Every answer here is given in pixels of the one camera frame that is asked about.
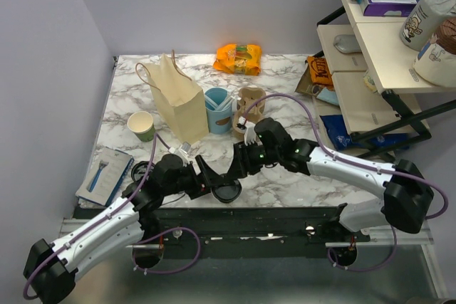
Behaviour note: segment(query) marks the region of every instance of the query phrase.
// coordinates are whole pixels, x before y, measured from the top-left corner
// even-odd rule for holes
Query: paper towel roll
[[[456,87],[456,19],[438,27],[413,64],[422,78],[443,87]]]
[[[420,0],[400,30],[400,39],[420,51],[439,25],[456,16],[456,0]]]

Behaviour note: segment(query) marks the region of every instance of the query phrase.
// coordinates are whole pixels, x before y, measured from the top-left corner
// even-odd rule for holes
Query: marble table
[[[212,67],[213,54],[177,55],[177,65],[190,77],[195,79],[203,90],[212,87],[223,87],[237,90],[244,86],[257,86],[270,93],[287,93],[296,95],[311,108],[314,113],[312,99],[294,92],[296,85],[304,72],[305,55],[267,55],[261,58],[261,74],[257,77],[245,75],[230,75],[219,72]],[[152,99],[148,85],[144,84],[135,74],[135,64],[157,63],[160,56],[120,56],[115,71],[113,83],[108,96],[108,102],[96,142],[92,160],[103,146],[125,151],[135,158],[135,163],[148,160],[152,143],[143,143],[127,128],[128,117],[138,111],[146,110],[152,113],[155,128],[171,146],[179,146],[169,127],[159,116]],[[306,113],[293,101],[286,98],[272,98],[266,101],[264,111],[266,117],[279,120],[292,137],[315,140]],[[190,157],[200,154],[208,165],[216,172],[225,173],[232,161],[232,144],[236,140],[229,132],[224,135],[209,134],[200,142],[193,144]],[[166,149],[157,142],[155,161],[161,159]],[[190,201],[186,196],[168,207],[282,207],[282,206],[336,206],[343,202],[358,203],[373,196],[347,184],[324,177],[307,177],[293,174],[283,167],[277,166],[266,169],[240,180],[242,194],[231,204],[222,204],[213,196],[207,195]],[[128,175],[120,188],[121,191],[131,183]],[[178,198],[169,196],[165,201]],[[80,200],[83,208],[97,207],[94,204]]]

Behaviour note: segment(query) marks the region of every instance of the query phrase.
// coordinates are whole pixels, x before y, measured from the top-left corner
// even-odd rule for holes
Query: blue mug
[[[224,88],[211,88],[205,95],[220,105],[228,96],[228,90]],[[215,111],[214,107],[206,101],[207,123],[209,124],[209,132],[215,135],[222,135],[232,128],[232,106],[228,106],[226,110]]]

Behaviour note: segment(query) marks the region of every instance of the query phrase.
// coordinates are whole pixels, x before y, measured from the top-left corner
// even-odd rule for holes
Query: orange snack bag
[[[253,44],[238,46],[228,44],[217,49],[214,68],[228,74],[258,75],[260,68],[261,48]]]
[[[333,85],[331,73],[329,73],[328,64],[325,58],[309,56],[307,58],[309,64],[311,79],[313,83],[320,85]]]

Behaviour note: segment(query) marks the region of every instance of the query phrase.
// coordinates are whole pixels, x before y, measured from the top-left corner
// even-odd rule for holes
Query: white wall
[[[316,22],[340,0],[84,0],[116,54],[214,53],[258,43],[266,53],[321,50]]]
[[[456,93],[421,95],[419,98],[422,109],[454,99]],[[455,111],[447,112],[428,121],[432,139],[416,145],[400,157],[414,161],[423,175],[440,185],[449,197],[450,207],[445,215],[429,224],[447,288],[451,297],[456,298],[456,114]],[[441,197],[436,194],[430,212],[436,212],[441,206]]]
[[[0,303],[71,213],[113,59],[83,0],[0,0]]]

